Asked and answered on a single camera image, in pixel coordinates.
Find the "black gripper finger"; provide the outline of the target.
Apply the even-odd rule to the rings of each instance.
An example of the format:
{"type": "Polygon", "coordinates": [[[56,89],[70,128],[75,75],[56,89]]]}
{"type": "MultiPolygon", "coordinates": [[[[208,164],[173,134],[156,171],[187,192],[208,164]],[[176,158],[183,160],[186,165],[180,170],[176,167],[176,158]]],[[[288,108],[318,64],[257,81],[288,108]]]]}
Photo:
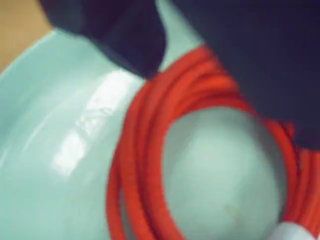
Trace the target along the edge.
{"type": "Polygon", "coordinates": [[[255,109],[294,124],[295,142],[320,148],[320,3],[176,0],[255,109]]]}
{"type": "Polygon", "coordinates": [[[155,76],[166,33],[154,0],[41,0],[56,28],[92,42],[109,60],[142,78],[155,76]]]}

